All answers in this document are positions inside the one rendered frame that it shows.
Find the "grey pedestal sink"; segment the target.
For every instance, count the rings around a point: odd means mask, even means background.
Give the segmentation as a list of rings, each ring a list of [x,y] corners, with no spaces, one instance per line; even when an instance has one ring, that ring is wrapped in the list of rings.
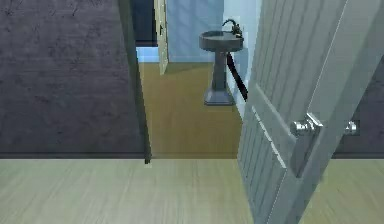
[[[227,90],[227,54],[242,50],[243,42],[242,36],[231,31],[212,30],[200,34],[199,47],[214,53],[212,80],[204,95],[204,103],[207,106],[234,104],[233,97]]]

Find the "grey panelled room door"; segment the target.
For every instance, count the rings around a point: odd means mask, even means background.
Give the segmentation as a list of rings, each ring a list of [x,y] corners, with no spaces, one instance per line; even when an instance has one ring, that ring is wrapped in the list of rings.
[[[262,0],[238,166],[253,224],[299,224],[384,56],[384,0]],[[294,136],[313,113],[316,135]]]

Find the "dark sink faucet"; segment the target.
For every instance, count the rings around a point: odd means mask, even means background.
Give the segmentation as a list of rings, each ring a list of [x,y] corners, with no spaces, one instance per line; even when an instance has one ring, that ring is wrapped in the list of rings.
[[[240,25],[234,20],[234,19],[227,19],[223,25],[226,25],[228,22],[231,22],[232,23],[232,27],[231,27],[231,33],[237,37],[237,38],[241,38],[243,36],[242,34],[242,31],[241,31],[241,28],[240,28]]]

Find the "cream room door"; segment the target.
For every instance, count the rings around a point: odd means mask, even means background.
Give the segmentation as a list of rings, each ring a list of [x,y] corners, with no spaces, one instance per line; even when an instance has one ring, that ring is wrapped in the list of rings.
[[[160,74],[164,75],[168,65],[168,43],[166,22],[166,0],[154,0],[156,34],[159,54]]]

